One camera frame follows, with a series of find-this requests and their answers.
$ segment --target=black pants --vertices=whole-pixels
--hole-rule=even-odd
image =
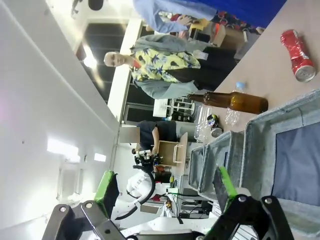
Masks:
[[[206,47],[203,51],[208,54],[207,60],[198,59],[201,68],[182,68],[167,70],[177,80],[188,83],[194,80],[199,90],[216,90],[236,66],[235,50],[218,47]]]

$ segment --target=red soda can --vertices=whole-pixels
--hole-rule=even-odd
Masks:
[[[281,43],[288,49],[292,71],[295,78],[302,83],[309,82],[316,75],[314,63],[306,54],[306,47],[296,30],[290,29],[282,33]]]

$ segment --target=man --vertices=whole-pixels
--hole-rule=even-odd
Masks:
[[[195,50],[205,52],[206,60],[196,59]],[[129,65],[133,83],[147,95],[173,99],[202,89],[214,91],[236,66],[235,53],[172,35],[148,35],[135,42],[130,55],[107,52],[104,63]]]
[[[189,142],[194,142],[196,125],[181,121],[142,121],[140,128],[140,147],[142,150],[158,152],[159,141],[177,142],[183,134],[188,133]]]
[[[187,0],[133,0],[133,6],[152,29],[164,34],[187,30],[187,26],[192,22],[191,17],[210,21],[217,12],[216,9],[203,3]],[[164,22],[159,16],[160,12],[176,13],[181,16],[176,21]]]

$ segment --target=yellow floral shirt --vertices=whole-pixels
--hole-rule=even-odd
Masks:
[[[199,61],[186,52],[158,52],[154,49],[144,49],[136,51],[131,56],[141,66],[132,70],[133,80],[140,82],[148,79],[178,83],[179,81],[166,70],[200,68]]]

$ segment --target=blue shirt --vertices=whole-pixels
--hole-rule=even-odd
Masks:
[[[159,12],[182,14],[196,19],[210,21],[217,10],[203,3],[187,0],[133,0],[136,12],[145,22],[159,33],[172,33],[187,30],[188,28],[175,21],[164,22]]]

